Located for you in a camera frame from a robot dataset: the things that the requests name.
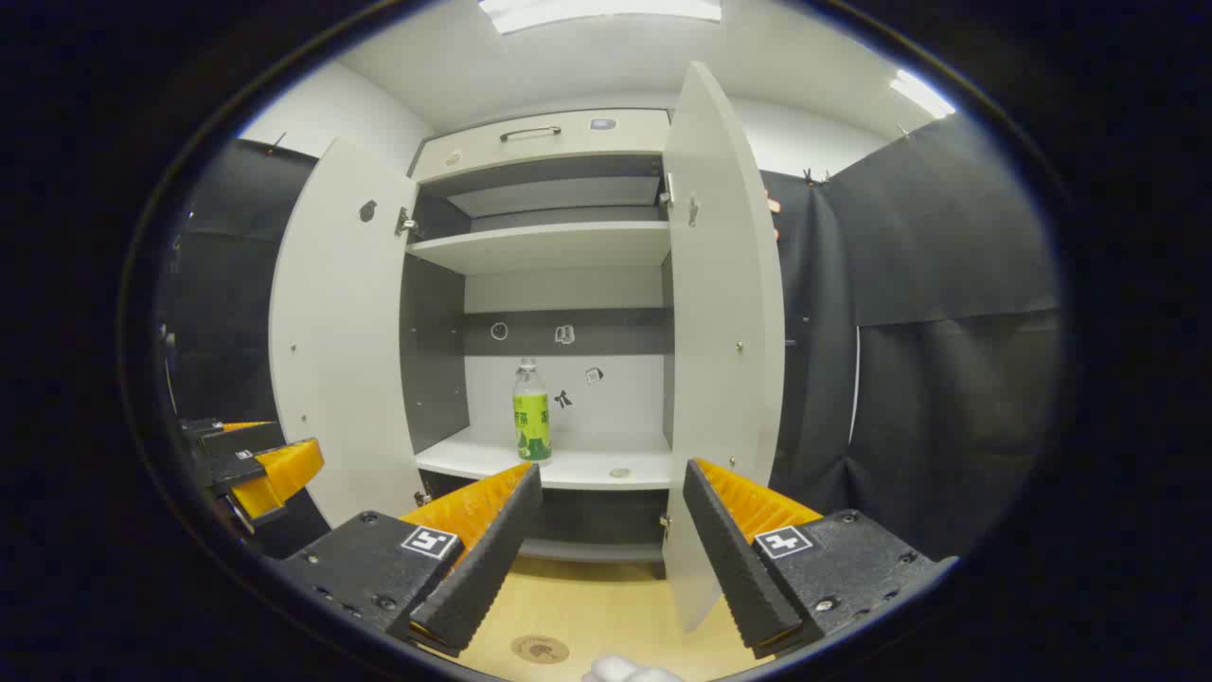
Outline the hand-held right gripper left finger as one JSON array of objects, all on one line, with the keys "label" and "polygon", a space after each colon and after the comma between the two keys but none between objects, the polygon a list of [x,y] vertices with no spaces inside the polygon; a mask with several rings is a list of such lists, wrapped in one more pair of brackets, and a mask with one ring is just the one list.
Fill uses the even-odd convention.
[{"label": "hand-held right gripper left finger", "polygon": [[521,462],[402,517],[358,512],[274,568],[356,629],[458,657],[488,617],[542,499],[541,468]]}]

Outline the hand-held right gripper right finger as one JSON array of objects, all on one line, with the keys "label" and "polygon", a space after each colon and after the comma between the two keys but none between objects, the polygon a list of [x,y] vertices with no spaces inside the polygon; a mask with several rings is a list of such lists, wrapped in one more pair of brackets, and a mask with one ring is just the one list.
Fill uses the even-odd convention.
[{"label": "hand-held right gripper right finger", "polygon": [[761,659],[847,636],[934,588],[934,560],[853,509],[814,512],[693,458],[684,500],[741,640]]}]

